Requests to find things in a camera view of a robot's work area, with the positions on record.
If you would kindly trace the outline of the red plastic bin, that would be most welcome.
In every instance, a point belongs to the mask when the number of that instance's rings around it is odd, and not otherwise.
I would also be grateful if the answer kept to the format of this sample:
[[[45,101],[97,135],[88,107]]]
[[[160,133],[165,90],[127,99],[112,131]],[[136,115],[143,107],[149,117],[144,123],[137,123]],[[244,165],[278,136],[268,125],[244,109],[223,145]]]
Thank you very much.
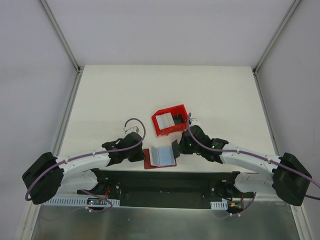
[[[165,113],[171,113],[175,125],[172,127],[160,130],[156,120],[156,116],[162,115]],[[159,136],[168,136],[171,133],[184,131],[187,128],[187,117],[188,117],[188,114],[185,106],[183,104],[180,104],[180,105],[158,110],[156,113],[154,113],[151,116],[151,120],[153,122],[155,133],[159,137]]]

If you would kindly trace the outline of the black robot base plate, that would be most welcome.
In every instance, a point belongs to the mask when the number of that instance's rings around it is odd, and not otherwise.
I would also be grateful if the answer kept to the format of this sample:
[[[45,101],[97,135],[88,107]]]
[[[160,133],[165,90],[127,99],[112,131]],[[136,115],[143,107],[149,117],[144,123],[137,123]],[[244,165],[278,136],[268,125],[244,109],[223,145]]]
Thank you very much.
[[[235,172],[165,172],[95,170],[98,184],[90,190],[120,200],[122,207],[209,209],[210,202],[251,199],[253,192],[241,193],[229,180]]]

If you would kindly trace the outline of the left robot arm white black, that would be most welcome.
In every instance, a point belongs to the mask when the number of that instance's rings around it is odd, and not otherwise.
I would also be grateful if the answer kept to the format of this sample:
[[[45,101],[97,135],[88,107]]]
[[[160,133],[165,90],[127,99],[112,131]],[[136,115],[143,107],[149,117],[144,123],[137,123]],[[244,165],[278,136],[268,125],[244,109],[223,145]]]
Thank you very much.
[[[94,171],[120,164],[125,159],[144,160],[143,140],[143,136],[131,132],[103,143],[101,150],[83,155],[61,157],[45,152],[22,175],[26,187],[24,198],[39,205],[61,193],[90,190],[96,195],[102,194],[106,183]]]

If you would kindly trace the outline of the red leather card holder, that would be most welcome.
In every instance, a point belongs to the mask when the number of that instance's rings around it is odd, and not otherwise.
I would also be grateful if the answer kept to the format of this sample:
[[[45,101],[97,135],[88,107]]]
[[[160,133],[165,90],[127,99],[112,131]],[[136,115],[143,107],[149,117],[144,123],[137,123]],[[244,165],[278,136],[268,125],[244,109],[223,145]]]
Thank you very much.
[[[143,161],[144,169],[160,169],[176,167],[177,162],[174,158],[171,146],[153,147],[143,149],[145,159]]]

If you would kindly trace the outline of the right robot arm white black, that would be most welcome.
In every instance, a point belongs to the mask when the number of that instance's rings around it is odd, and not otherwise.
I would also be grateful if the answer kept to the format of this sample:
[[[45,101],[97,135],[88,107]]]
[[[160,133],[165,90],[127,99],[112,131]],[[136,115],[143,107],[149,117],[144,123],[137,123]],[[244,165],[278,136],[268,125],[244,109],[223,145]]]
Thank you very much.
[[[233,198],[241,193],[259,192],[301,206],[312,178],[291,153],[278,156],[249,151],[227,140],[210,138],[198,125],[182,132],[178,150],[183,155],[197,154],[209,162],[249,170],[250,173],[237,172],[225,184],[226,194]]]

